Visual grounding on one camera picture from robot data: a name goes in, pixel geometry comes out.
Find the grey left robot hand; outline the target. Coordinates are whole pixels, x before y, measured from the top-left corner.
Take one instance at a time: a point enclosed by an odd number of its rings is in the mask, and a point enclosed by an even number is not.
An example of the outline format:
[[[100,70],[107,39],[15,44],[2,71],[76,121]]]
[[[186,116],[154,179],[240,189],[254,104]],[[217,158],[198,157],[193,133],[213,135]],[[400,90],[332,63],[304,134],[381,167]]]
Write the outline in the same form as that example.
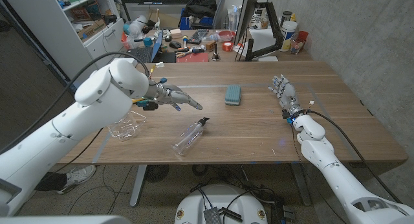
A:
[[[144,98],[152,99],[160,105],[169,104],[177,111],[181,110],[179,104],[188,104],[197,110],[203,109],[200,103],[173,84],[150,84]]]

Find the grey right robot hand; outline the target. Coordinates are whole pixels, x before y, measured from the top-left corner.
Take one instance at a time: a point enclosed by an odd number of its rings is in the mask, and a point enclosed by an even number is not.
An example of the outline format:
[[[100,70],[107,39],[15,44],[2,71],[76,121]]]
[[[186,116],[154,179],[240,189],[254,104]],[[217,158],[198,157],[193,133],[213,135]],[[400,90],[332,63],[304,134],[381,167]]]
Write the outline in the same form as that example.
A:
[[[294,86],[290,81],[285,78],[283,75],[274,76],[272,79],[273,86],[269,86],[268,89],[272,91],[280,106],[282,107],[282,117],[283,119],[291,119],[303,115],[305,110],[301,107]]]

